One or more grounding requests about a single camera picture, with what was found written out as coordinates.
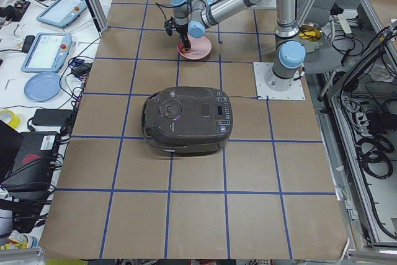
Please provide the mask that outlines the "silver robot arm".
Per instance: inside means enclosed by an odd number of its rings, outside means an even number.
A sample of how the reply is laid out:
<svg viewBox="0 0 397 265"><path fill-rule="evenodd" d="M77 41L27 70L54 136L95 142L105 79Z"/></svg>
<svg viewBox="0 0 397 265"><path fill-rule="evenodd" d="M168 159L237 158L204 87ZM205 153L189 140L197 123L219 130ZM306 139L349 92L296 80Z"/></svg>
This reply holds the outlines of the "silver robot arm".
<svg viewBox="0 0 397 265"><path fill-rule="evenodd" d="M205 31L227 18L249 8L262 0L171 0L173 16L164 22L169 36L175 30L179 34L178 52L187 59L201 60L211 51L211 42ZM277 44L296 39L301 22L296 17L296 0L276 0Z"/></svg>

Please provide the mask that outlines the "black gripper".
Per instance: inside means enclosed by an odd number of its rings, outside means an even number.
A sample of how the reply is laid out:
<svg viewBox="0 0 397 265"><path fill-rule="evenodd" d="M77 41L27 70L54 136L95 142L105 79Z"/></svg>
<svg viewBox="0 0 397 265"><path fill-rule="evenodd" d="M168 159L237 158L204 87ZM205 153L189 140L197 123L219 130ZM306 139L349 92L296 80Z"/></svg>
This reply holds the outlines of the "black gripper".
<svg viewBox="0 0 397 265"><path fill-rule="evenodd" d="M190 51L190 40L188 38L188 24L175 25L176 31L181 35L180 38L180 52L187 53Z"/></svg>

